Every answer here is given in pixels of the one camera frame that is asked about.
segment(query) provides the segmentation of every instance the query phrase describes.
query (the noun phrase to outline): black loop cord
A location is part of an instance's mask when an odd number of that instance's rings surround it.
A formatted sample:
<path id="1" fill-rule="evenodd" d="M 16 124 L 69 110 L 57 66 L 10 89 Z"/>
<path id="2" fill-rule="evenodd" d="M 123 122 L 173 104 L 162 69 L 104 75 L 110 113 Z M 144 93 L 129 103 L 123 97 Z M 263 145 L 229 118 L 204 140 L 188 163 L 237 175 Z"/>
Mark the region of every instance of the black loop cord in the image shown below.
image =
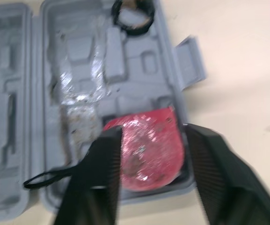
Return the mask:
<path id="1" fill-rule="evenodd" d="M 24 182 L 23 186 L 26 189 L 32 189 L 32 190 L 47 187 L 47 186 L 53 184 L 54 182 L 59 181 L 65 177 L 72 176 L 73 172 L 75 171 L 75 168 L 76 168 L 76 166 L 71 167 L 71 168 L 67 168 L 67 169 L 63 169 L 63 170 L 54 170 L 54 171 L 44 172 L 40 175 L 37 175 L 36 177 L 33 177 L 30 180 L 27 180 L 26 182 Z M 51 177 L 47 180 L 41 181 L 41 182 L 32 183 L 33 181 L 35 181 L 43 176 L 46 176 L 46 175 L 52 175 L 53 177 Z"/>
<path id="2" fill-rule="evenodd" d="M 154 22 L 155 7 L 152 0 L 134 0 L 137 8 L 142 10 L 149 17 L 148 21 L 142 25 L 128 26 L 119 20 L 120 9 L 124 0 L 116 0 L 112 7 L 113 23 L 125 30 L 127 35 L 138 36 L 148 32 Z"/>

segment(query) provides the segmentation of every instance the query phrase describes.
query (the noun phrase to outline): red disc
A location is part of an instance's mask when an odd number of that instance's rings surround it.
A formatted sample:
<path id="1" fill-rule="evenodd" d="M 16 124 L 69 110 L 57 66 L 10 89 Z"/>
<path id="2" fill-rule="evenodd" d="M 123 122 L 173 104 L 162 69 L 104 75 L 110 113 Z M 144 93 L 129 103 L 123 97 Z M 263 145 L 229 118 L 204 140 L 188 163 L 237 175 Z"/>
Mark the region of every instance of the red disc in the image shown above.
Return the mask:
<path id="1" fill-rule="evenodd" d="M 123 126 L 121 180 L 124 188 L 148 191 L 171 183 L 184 163 L 184 148 L 172 108 L 112 120 Z"/>

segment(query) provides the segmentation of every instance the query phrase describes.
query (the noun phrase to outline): beige table surface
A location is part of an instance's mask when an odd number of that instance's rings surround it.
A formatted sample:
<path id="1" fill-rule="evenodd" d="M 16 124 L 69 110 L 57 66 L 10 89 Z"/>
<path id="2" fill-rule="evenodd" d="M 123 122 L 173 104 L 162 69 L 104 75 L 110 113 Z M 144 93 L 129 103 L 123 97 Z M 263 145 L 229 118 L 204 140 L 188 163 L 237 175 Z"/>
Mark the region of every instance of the beige table surface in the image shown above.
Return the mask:
<path id="1" fill-rule="evenodd" d="M 0 3 L 14 0 L 0 0 Z M 40 0 L 25 0 L 35 13 Z M 270 191 L 270 0 L 162 0 L 173 44 L 199 39 L 208 79 L 184 92 L 192 123 L 225 135 Z M 37 204 L 1 225 L 48 225 Z M 196 192 L 124 206 L 121 225 L 205 225 Z"/>

